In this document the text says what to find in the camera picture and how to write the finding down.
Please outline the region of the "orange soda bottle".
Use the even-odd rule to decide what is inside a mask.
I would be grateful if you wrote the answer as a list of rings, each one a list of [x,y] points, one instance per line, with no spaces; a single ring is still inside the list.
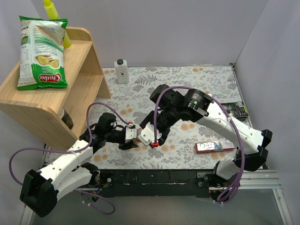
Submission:
[[[133,140],[135,143],[140,143],[141,142],[140,139],[139,139],[139,136],[140,136],[142,130],[143,130],[142,128],[137,128],[136,129],[136,138]]]

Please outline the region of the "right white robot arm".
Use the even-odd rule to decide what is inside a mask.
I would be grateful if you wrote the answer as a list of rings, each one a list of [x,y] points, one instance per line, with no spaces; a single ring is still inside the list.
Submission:
[[[163,145],[175,123],[189,120],[215,131],[237,148],[231,157],[214,167],[212,180],[215,185],[223,186],[232,176],[243,171],[254,172],[266,162],[271,131],[247,126],[229,115],[212,96],[200,90],[185,87],[187,92],[182,95],[179,89],[180,86],[163,84],[151,94],[150,100],[155,103],[155,109],[140,124],[138,135],[144,145],[153,148]]]

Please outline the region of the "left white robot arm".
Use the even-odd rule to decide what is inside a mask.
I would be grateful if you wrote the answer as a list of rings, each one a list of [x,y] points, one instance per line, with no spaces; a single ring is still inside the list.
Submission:
[[[114,114],[103,113],[68,151],[48,166],[26,173],[20,200],[41,218],[47,216],[58,200],[68,193],[81,186],[93,188],[100,185],[100,170],[86,162],[88,158],[106,143],[117,143],[122,150],[135,148],[136,138],[135,125],[117,125]]]

